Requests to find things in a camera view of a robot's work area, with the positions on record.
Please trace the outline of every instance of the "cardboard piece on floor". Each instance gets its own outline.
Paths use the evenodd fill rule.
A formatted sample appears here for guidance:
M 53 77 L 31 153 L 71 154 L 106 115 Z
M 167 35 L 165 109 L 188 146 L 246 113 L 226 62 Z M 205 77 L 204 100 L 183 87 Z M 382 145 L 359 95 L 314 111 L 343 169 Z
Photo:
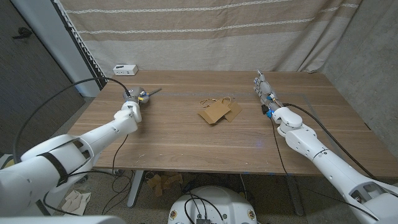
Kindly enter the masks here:
M 239 106 L 237 102 L 229 103 L 228 100 L 224 100 L 223 104 L 231 109 L 224 115 L 225 119 L 229 122 L 231 122 L 242 111 L 242 107 Z
M 158 184 L 155 187 L 155 196 L 156 197 L 160 197 L 163 194 L 163 190 L 162 190 L 162 184 Z
M 172 177 L 169 177 L 169 178 L 167 179 L 167 181 L 164 183 L 163 189 L 170 189 L 172 183 L 174 183 L 174 182 L 176 182 L 176 181 L 178 181 L 180 184 L 183 183 L 183 182 L 182 182 L 182 175 L 181 175 L 181 174 L 177 174 L 177 175 L 174 175 L 174 176 L 172 176 Z
M 167 179 L 169 177 L 167 177 L 166 175 L 162 175 L 161 178 L 162 178 L 162 189 L 165 189 L 165 185 L 164 184 L 166 183 L 166 181 L 167 181 Z
M 149 179 L 147 181 L 147 184 L 150 188 L 154 188 L 156 185 L 158 185 L 162 181 L 162 178 L 156 174 L 153 178 Z
M 219 99 L 203 111 L 198 111 L 198 114 L 209 124 L 216 123 L 231 109 L 222 103 L 223 99 Z
M 68 196 L 66 196 L 66 202 L 62 206 L 62 210 L 76 215 L 83 215 L 90 198 L 91 193 L 81 194 L 78 191 L 73 190 Z

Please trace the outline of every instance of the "cardboard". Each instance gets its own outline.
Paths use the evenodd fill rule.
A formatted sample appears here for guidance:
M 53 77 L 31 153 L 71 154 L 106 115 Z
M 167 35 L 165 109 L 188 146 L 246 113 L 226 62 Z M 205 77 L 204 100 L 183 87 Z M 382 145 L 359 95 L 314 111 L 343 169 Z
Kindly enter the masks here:
M 228 100 L 224 100 L 223 104 L 227 105 L 231 109 L 224 115 L 225 119 L 229 122 L 231 122 L 236 117 L 236 115 L 238 115 L 242 111 L 242 107 L 239 106 L 237 102 L 232 102 L 230 104 Z
M 160 197 L 163 194 L 163 190 L 162 190 L 162 184 L 158 184 L 155 187 L 155 196 L 156 197 Z
M 171 189 L 171 186 L 170 186 L 170 184 L 166 181 L 166 182 L 164 182 L 162 188 L 163 188 L 163 190 L 167 190 L 167 189 Z
M 158 185 L 161 181 L 162 181 L 162 178 L 161 178 L 158 174 L 156 174 L 153 178 L 149 179 L 149 180 L 147 181 L 147 183 L 148 183 L 148 186 L 149 186 L 150 188 L 154 188 L 154 187 L 155 187 L 156 185 Z
M 161 178 L 162 178 L 162 189 L 165 189 L 164 184 L 166 183 L 166 181 L 169 177 L 167 177 L 166 175 L 162 175 Z
M 207 121 L 209 124 L 216 123 L 231 109 L 222 103 L 223 99 L 219 99 L 216 103 L 213 103 L 204 111 L 198 111 L 198 114 Z

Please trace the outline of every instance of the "white plastic casing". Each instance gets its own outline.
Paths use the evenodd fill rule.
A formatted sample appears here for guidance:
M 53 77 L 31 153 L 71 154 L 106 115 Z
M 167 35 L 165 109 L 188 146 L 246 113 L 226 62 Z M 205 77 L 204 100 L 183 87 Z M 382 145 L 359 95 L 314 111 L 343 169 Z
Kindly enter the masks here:
M 113 68 L 115 75 L 136 75 L 137 71 L 137 65 L 116 65 Z
M 254 212 L 251 204 L 244 197 L 240 196 L 238 193 L 230 189 L 219 186 L 203 186 L 193 189 L 191 193 L 208 200 L 215 207 L 217 207 L 222 215 L 225 214 L 227 219 L 225 219 L 224 222 L 226 224 L 257 224 L 256 217 L 250 218 L 248 216 L 248 213 L 250 211 Z M 168 224 L 190 223 L 184 209 L 185 202 L 190 198 L 190 195 L 183 195 L 176 202 L 174 202 L 172 208 L 170 209 L 170 212 L 177 212 L 177 216 L 175 218 L 172 218 L 169 214 Z M 201 212 L 202 218 L 205 218 L 205 209 L 200 200 L 195 201 L 198 205 L 198 208 L 196 208 L 195 204 L 191 200 L 187 203 L 186 209 L 190 218 L 196 221 L 199 214 L 198 210 Z M 222 224 L 223 222 L 221 221 L 218 212 L 207 202 L 205 202 L 205 206 L 207 210 L 207 219 L 211 220 L 211 223 Z

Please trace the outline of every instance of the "floor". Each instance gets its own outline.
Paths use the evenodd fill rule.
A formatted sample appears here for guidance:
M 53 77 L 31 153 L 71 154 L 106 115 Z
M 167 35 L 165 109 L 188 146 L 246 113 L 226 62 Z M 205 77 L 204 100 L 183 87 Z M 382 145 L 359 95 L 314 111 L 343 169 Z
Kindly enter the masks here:
M 55 135 L 66 133 L 84 112 L 93 98 L 85 98 L 86 103 L 73 115 Z M 124 175 L 131 175 L 126 170 Z M 184 184 L 195 179 L 198 173 L 182 173 Z M 70 191 L 77 190 L 81 193 L 91 192 L 91 200 L 86 208 L 85 215 L 101 215 L 107 202 L 116 195 L 112 190 L 113 177 L 104 174 L 89 174 L 88 180 L 82 184 L 75 184 Z M 339 201 L 325 198 L 309 192 L 306 189 L 300 190 L 301 202 L 305 215 L 300 217 L 294 213 L 287 183 L 284 176 L 276 175 L 243 175 L 246 190 L 251 192 L 253 197 L 250 202 L 257 213 L 258 222 L 265 223 L 359 223 L 347 205 Z M 296 177 L 301 185 L 321 192 L 323 194 L 342 198 L 335 188 L 324 177 Z M 383 180 L 388 184 L 398 180 Z M 115 190 L 123 189 L 128 180 L 120 178 L 114 183 Z M 242 190 L 238 174 L 200 174 L 195 182 L 195 187 L 202 185 L 224 185 L 232 190 Z M 143 183 L 136 206 L 127 208 L 128 194 L 124 192 L 112 200 L 106 209 L 115 205 L 107 215 L 116 215 L 126 223 L 167 223 L 170 207 L 181 196 L 179 184 L 174 183 L 171 189 L 165 190 L 163 196 L 155 197 L 154 191 Z

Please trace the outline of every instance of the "black strap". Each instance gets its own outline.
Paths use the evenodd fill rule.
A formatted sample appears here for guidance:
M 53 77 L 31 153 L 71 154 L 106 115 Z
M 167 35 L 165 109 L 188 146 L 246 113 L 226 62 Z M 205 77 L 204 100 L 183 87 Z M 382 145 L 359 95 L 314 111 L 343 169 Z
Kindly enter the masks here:
M 63 165 L 61 164 L 61 162 L 51 153 L 49 152 L 45 152 L 43 154 L 37 155 L 37 156 L 43 156 L 46 159 L 48 159 L 53 165 L 54 167 L 57 169 L 58 173 L 60 174 L 60 179 L 58 181 L 58 185 L 64 184 L 66 182 L 68 182 L 68 173 L 65 170 L 65 168 L 63 167 Z

